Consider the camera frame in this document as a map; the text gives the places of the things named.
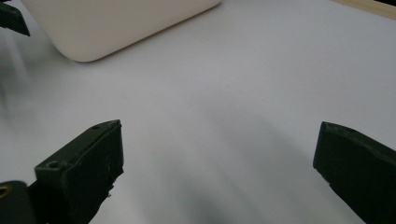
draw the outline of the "wooden edge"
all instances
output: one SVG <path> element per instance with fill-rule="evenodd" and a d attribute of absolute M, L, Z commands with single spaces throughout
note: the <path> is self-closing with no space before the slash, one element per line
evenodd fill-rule
<path fill-rule="evenodd" d="M 335 2 L 356 7 L 396 20 L 396 7 L 374 0 L 333 0 Z"/>

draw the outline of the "beige container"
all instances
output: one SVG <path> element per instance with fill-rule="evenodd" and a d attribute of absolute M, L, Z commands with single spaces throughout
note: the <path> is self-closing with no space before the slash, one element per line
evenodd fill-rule
<path fill-rule="evenodd" d="M 100 59 L 221 0 L 21 0 L 55 47 L 78 62 Z"/>

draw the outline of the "black plastic part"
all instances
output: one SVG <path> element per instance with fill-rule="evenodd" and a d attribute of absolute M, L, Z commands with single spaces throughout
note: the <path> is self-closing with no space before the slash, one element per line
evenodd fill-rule
<path fill-rule="evenodd" d="M 123 173 L 120 121 L 95 125 L 35 168 L 40 223 L 87 224 Z"/>
<path fill-rule="evenodd" d="M 0 26 L 30 36 L 21 12 L 17 8 L 2 2 L 5 1 L 0 2 Z"/>
<path fill-rule="evenodd" d="M 396 223 L 396 152 L 370 137 L 323 122 L 314 167 L 366 223 Z"/>
<path fill-rule="evenodd" d="M 25 183 L 21 181 L 0 183 L 0 223 L 37 224 Z"/>

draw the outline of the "tabletop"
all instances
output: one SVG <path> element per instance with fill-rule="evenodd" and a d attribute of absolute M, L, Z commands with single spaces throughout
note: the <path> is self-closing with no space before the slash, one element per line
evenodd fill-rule
<path fill-rule="evenodd" d="M 322 121 L 396 148 L 396 22 L 330 0 L 223 0 L 75 63 L 19 1 L 0 30 L 0 182 L 120 119 L 124 174 L 93 224 L 363 223 L 312 167 Z"/>

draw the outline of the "white table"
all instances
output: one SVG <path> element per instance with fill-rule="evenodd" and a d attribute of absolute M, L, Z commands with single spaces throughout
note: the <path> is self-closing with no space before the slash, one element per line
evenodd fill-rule
<path fill-rule="evenodd" d="M 0 30 L 0 182 L 120 119 L 92 223 L 363 223 L 312 168 L 323 120 L 396 148 L 396 21 L 330 0 L 223 0 L 94 63 Z"/>

